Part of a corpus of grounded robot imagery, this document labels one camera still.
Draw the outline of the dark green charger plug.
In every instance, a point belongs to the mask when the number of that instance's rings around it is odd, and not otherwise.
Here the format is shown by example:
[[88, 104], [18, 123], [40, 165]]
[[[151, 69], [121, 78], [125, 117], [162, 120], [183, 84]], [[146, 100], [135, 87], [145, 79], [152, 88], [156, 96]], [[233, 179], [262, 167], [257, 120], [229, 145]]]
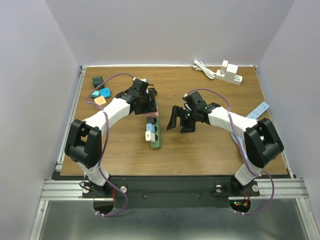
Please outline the dark green charger plug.
[[97, 88], [100, 85], [103, 85], [104, 79], [102, 76], [94, 76], [92, 78], [92, 85], [94, 88]]

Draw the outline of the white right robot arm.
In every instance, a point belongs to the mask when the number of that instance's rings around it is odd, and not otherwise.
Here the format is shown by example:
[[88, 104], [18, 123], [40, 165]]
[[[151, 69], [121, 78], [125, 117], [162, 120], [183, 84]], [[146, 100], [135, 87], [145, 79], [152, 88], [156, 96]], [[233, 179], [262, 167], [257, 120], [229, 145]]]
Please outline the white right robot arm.
[[219, 127], [234, 135], [243, 165], [230, 182], [231, 192], [242, 195], [248, 184], [259, 177], [263, 169], [284, 151], [280, 136], [268, 118], [261, 120], [238, 115], [218, 103], [206, 103], [199, 91], [192, 90], [182, 98], [182, 107], [174, 105], [167, 130], [181, 126], [180, 133], [193, 133], [196, 123]]

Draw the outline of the dark green power strip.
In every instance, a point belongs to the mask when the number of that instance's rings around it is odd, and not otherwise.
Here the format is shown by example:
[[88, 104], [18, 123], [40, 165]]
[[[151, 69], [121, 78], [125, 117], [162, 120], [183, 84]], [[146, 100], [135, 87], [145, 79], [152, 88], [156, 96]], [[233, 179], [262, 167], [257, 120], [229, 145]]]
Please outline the dark green power strip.
[[150, 143], [150, 146], [152, 149], [160, 149], [162, 147], [162, 130], [161, 130], [161, 119], [160, 119], [160, 113], [158, 117], [156, 118], [155, 125], [155, 142]]

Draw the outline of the light blue power strip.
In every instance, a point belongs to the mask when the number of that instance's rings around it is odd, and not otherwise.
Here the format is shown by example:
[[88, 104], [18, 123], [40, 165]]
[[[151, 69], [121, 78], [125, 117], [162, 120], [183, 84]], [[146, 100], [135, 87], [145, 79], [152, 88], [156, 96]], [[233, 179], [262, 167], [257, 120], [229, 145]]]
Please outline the light blue power strip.
[[[263, 101], [252, 112], [250, 112], [246, 117], [249, 119], [257, 120], [260, 116], [262, 116], [265, 112], [268, 111], [269, 107], [270, 106], [265, 101]], [[244, 140], [239, 136], [237, 137], [238, 140], [236, 140], [236, 136], [234, 135], [234, 133], [231, 133], [231, 137], [236, 144], [238, 144], [238, 142], [240, 143], [242, 151], [245, 152]]]

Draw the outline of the teal usb charger plug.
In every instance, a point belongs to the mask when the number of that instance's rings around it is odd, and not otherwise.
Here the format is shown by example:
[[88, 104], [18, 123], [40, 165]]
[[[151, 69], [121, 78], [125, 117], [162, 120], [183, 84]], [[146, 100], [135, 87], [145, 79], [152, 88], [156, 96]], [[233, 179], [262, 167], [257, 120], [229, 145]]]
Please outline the teal usb charger plug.
[[92, 98], [92, 99], [96, 99], [96, 98], [98, 98], [100, 96], [100, 91], [99, 90], [95, 90], [91, 95], [90, 95], [90, 97]]

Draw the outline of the pink cube adapter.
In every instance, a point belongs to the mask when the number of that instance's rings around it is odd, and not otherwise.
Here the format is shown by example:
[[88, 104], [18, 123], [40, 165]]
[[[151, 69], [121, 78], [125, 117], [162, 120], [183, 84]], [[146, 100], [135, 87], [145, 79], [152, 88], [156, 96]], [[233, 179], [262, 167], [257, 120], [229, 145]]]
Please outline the pink cube adapter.
[[159, 116], [159, 111], [156, 112], [148, 112], [143, 114], [145, 117], [157, 118]]

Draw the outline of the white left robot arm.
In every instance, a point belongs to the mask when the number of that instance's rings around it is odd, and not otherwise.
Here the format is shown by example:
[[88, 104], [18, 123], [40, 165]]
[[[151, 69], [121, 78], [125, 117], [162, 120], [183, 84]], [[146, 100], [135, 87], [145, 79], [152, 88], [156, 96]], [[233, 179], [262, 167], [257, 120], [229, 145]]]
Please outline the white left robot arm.
[[157, 91], [144, 79], [133, 79], [132, 86], [115, 95], [106, 107], [85, 120], [75, 119], [69, 128], [64, 153], [77, 163], [94, 184], [94, 191], [100, 197], [111, 193], [110, 175], [101, 166], [106, 144], [103, 135], [122, 118], [134, 113], [143, 115], [156, 113]]

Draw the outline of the white square adapter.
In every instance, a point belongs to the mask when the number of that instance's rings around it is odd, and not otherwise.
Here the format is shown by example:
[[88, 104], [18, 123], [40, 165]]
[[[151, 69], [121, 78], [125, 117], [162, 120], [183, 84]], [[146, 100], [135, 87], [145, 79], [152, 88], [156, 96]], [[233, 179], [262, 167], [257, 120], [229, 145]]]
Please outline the white square adapter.
[[145, 140], [149, 143], [155, 143], [156, 142], [156, 135], [152, 131], [146, 131], [145, 132]]

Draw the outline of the blue square adapter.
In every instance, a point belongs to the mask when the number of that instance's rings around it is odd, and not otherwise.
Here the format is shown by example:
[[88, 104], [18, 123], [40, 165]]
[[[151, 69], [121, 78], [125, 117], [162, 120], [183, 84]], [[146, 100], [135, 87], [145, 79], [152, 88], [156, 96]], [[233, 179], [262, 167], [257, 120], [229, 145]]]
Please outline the blue square adapter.
[[100, 93], [100, 96], [104, 97], [105, 99], [108, 99], [111, 97], [111, 91], [108, 87], [101, 88], [99, 93]]

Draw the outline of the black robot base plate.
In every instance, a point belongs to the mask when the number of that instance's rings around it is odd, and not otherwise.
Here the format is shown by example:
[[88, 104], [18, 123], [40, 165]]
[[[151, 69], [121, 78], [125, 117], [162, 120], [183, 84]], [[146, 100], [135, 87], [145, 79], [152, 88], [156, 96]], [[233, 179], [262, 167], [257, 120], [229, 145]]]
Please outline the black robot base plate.
[[113, 190], [109, 184], [94, 185], [82, 181], [82, 197], [93, 199], [96, 210], [110, 211], [155, 208], [229, 208], [231, 198], [243, 200], [258, 197], [253, 181], [246, 186], [236, 183], [230, 175], [199, 176], [112, 176], [111, 183], [124, 193]]

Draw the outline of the orange cube adapter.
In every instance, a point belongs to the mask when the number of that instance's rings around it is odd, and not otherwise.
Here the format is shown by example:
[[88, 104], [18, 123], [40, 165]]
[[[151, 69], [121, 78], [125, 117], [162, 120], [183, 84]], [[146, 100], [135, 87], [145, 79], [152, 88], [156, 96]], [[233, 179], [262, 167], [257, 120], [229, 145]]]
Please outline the orange cube adapter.
[[94, 102], [99, 106], [103, 106], [107, 104], [107, 101], [103, 96], [96, 97], [94, 99]]

